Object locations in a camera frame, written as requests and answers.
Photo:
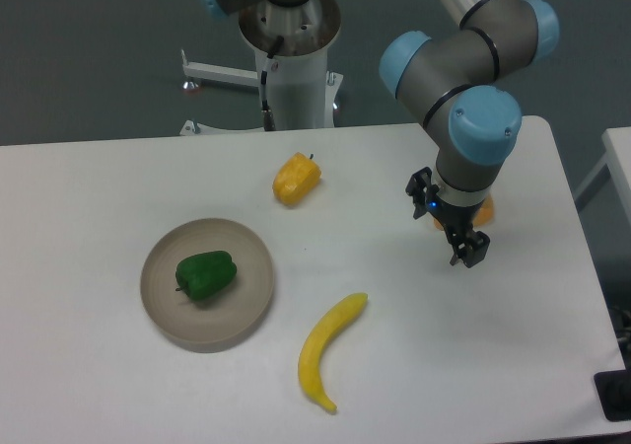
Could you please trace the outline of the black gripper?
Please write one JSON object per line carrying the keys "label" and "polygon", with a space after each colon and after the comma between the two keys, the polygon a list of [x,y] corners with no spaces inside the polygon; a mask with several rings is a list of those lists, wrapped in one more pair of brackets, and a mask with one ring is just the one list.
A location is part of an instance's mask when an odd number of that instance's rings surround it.
{"label": "black gripper", "polygon": [[[414,173],[408,181],[405,193],[412,200],[413,218],[417,220],[428,212],[444,227],[472,225],[489,195],[489,188],[464,191],[445,183],[432,184],[431,176],[431,169],[425,167]],[[471,227],[448,227],[446,237],[453,249],[451,266],[459,262],[467,268],[478,265],[485,259],[490,246],[490,238],[484,232],[474,231]]]}

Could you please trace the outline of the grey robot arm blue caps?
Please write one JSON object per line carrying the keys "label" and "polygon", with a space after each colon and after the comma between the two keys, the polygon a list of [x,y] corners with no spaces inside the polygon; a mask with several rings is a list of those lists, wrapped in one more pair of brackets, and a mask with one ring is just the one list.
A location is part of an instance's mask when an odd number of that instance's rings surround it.
{"label": "grey robot arm blue caps", "polygon": [[[218,16],[237,15],[255,55],[254,84],[268,131],[322,128],[327,53],[341,28],[335,0],[202,0]],[[453,262],[484,260],[489,237],[474,228],[522,126],[517,101],[498,79],[557,46],[560,25],[542,0],[440,0],[458,26],[445,40],[413,31],[383,53],[379,74],[438,148],[433,167],[413,174],[406,192],[415,215],[444,229]]]}

